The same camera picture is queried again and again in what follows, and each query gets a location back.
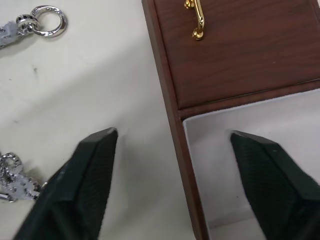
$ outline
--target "silver keychain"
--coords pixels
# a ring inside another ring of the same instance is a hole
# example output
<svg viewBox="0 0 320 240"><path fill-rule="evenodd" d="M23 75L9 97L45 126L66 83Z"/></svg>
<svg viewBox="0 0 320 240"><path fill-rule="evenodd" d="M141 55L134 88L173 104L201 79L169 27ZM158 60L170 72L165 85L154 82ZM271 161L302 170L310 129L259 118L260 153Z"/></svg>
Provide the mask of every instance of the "silver keychain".
<svg viewBox="0 0 320 240"><path fill-rule="evenodd" d="M41 31L42 27L38 18L44 13L57 14L60 24L51 31ZM49 5L37 6L30 14L20 15L15 22L10 21L0 26L0 49L32 33L44 38L56 37L66 30L67 25L67 17L59 8Z"/></svg>
<svg viewBox="0 0 320 240"><path fill-rule="evenodd" d="M38 199L42 187L24 172L18 156L10 152L0 156L0 199L9 202Z"/></svg>

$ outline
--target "brown jewelry box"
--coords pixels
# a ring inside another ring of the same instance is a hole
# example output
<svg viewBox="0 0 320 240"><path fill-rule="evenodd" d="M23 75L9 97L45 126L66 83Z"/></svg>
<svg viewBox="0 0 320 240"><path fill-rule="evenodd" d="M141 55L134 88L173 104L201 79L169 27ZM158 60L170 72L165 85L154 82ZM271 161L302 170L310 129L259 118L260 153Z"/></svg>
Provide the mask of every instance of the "brown jewelry box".
<svg viewBox="0 0 320 240"><path fill-rule="evenodd" d="M209 233L188 149L187 118L320 87L317 0L142 0L192 227Z"/></svg>

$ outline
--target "white table surface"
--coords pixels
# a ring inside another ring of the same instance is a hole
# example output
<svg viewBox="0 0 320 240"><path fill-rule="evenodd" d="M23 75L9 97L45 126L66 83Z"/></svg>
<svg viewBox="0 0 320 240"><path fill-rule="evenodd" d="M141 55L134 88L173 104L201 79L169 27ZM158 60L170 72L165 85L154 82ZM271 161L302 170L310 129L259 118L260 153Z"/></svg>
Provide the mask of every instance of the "white table surface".
<svg viewBox="0 0 320 240"><path fill-rule="evenodd" d="M61 37L33 35L0 50L1 152L15 152L47 179L80 140L116 127L100 239L194 240L141 0L0 4L0 25L40 5L69 19ZM13 237L31 206L0 203L0 240Z"/></svg>

